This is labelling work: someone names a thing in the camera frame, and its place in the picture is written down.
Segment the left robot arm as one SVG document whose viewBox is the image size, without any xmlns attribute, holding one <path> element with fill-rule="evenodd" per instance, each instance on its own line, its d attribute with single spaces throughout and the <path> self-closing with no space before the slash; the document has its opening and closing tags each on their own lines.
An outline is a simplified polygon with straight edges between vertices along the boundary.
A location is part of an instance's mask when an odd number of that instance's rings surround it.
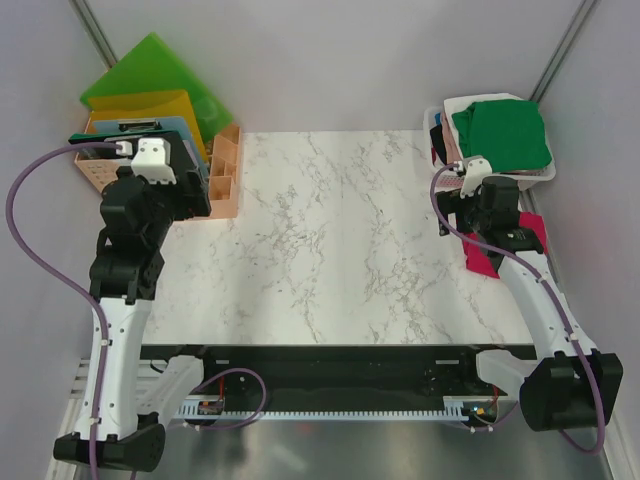
<svg viewBox="0 0 640 480">
<path fill-rule="evenodd" d="M 211 212 L 208 188 L 190 148 L 176 131 L 80 135 L 82 151 L 114 145 L 126 162 L 102 190 L 104 227 L 90 267 L 93 341 L 79 416 L 54 444 L 59 461 L 151 472 L 160 463 L 168 425 L 186 397 L 208 393 L 219 369 L 207 360 L 174 355 L 145 393 L 139 361 L 164 259 L 161 247 L 176 221 Z"/>
</svg>

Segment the green t shirt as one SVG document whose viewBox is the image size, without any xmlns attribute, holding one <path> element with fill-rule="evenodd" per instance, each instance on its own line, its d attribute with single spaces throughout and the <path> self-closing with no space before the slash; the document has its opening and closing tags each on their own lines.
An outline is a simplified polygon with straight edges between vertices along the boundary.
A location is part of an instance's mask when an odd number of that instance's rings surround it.
<svg viewBox="0 0 640 480">
<path fill-rule="evenodd" d="M 464 158 L 481 156 L 497 173 L 540 170 L 552 160 L 536 103 L 476 101 L 451 115 Z"/>
</svg>

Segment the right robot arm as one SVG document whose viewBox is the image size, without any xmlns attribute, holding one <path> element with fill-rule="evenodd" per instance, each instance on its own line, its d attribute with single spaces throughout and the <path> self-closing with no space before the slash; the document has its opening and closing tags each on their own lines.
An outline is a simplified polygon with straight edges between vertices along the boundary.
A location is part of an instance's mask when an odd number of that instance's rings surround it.
<svg viewBox="0 0 640 480">
<path fill-rule="evenodd" d="M 469 196 L 458 190 L 430 193 L 441 235 L 476 246 L 507 286 L 525 320 L 536 352 L 527 364 L 503 350 L 479 353 L 458 368 L 467 392 L 491 384 L 517 397 L 534 431 L 609 423 L 623 366 L 584 333 L 548 270 L 539 235 L 521 223 L 519 189 L 507 177 L 488 176 Z"/>
</svg>

